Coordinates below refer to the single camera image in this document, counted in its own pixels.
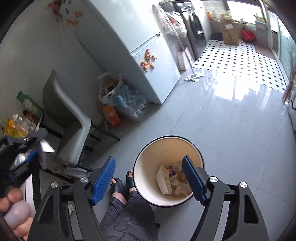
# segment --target trash can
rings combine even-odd
[[[182,161],[189,155],[197,167],[204,168],[204,160],[198,148],[189,140],[179,136],[164,136],[147,144],[139,153],[133,168],[134,183],[139,194],[150,204],[159,207],[179,205],[192,197],[163,195],[156,182],[155,175],[159,167],[168,167]]]

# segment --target black slipper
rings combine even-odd
[[[125,199],[127,199],[126,198],[126,189],[124,188],[122,181],[117,177],[113,178],[113,179],[116,181],[116,183],[110,184],[111,193],[119,192],[124,196]]]
[[[128,171],[126,173],[126,187],[128,189],[128,192],[129,192],[129,189],[130,188],[134,188],[135,187],[135,183],[133,181],[133,177],[129,177],[128,174],[129,174],[130,171]]]

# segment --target patterned pants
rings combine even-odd
[[[100,227],[107,241],[158,241],[154,212],[137,191],[127,205],[113,197]]]

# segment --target refrigerator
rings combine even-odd
[[[127,84],[149,101],[162,104],[180,73],[154,19],[151,1],[63,1],[60,14],[64,19],[74,18],[76,12],[81,13],[77,24],[64,27],[75,34],[107,72],[121,73]],[[152,61],[154,69],[144,71],[141,62],[148,48],[157,59]]]

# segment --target dried plant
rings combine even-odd
[[[296,49],[290,47],[290,74],[289,74],[289,84],[283,95],[283,102],[289,102],[291,99],[292,87],[296,87]]]

